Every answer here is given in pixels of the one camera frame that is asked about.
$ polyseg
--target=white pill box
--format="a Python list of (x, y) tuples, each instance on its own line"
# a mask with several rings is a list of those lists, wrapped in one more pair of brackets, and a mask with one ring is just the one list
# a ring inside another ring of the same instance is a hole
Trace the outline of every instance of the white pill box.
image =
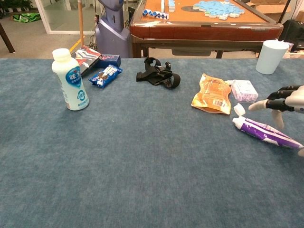
[(254, 103), (258, 93), (249, 80), (232, 80), (231, 90), (240, 103)]

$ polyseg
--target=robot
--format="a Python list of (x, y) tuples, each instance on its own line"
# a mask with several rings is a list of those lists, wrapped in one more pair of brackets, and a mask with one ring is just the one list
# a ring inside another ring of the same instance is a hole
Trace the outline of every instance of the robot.
[[(284, 128), (282, 112), (299, 112), (304, 113), (304, 85), (290, 85), (280, 88), (273, 92), (266, 100), (255, 102), (249, 106), (249, 110), (256, 111), (261, 109), (272, 109), (272, 117), (278, 128)], [(304, 157), (304, 149), (298, 154)]]
[(130, 32), (124, 28), (124, 0), (98, 0), (105, 8), (96, 26), (98, 52), (132, 58)]

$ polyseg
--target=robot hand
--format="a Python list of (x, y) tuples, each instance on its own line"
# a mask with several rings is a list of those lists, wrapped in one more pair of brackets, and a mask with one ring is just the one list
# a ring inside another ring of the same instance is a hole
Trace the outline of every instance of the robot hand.
[(252, 111), (266, 108), (272, 109), (272, 117), (275, 124), (279, 129), (283, 129), (282, 112), (296, 111), (304, 113), (304, 85), (290, 85), (280, 88), (278, 91), (269, 95), (266, 100), (255, 102), (249, 106), (249, 110)]

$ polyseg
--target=white plastic bottle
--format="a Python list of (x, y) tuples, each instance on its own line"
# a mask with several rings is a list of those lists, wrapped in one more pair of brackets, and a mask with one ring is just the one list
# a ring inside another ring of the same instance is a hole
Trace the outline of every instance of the white plastic bottle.
[(71, 57), (66, 48), (54, 50), (53, 58), (52, 71), (58, 77), (67, 108), (73, 111), (84, 109), (89, 105), (89, 98), (82, 83), (77, 60)]

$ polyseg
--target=green bag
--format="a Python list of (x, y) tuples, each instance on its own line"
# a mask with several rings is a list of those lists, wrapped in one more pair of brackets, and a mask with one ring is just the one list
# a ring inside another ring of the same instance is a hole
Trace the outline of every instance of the green bag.
[(27, 23), (27, 22), (33, 22), (35, 20), (40, 20), (41, 16), (39, 13), (21, 13), (18, 15), (13, 16), (14, 21)]

